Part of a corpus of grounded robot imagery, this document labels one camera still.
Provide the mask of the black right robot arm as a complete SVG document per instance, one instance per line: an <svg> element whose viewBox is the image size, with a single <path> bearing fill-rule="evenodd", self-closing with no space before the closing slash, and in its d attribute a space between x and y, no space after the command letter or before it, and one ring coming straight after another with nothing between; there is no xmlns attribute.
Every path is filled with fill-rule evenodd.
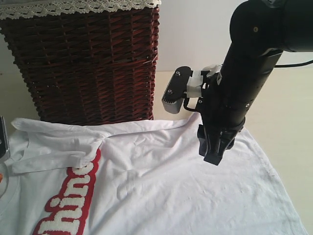
<svg viewBox="0 0 313 235"><path fill-rule="evenodd" d="M283 52L312 52L313 3L310 0L248 0L230 20L231 45L219 73L204 90L197 110L199 154L218 165L245 116L277 67Z"/></svg>

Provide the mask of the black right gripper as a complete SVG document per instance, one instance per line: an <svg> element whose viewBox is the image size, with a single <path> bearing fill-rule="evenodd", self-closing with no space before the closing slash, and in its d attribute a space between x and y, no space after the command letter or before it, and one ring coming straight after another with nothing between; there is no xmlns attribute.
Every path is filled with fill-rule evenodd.
<svg viewBox="0 0 313 235"><path fill-rule="evenodd" d="M202 104L197 106L203 122L197 130L199 154L205 162L219 165L245 119L245 76L215 72L204 75L202 83Z"/></svg>

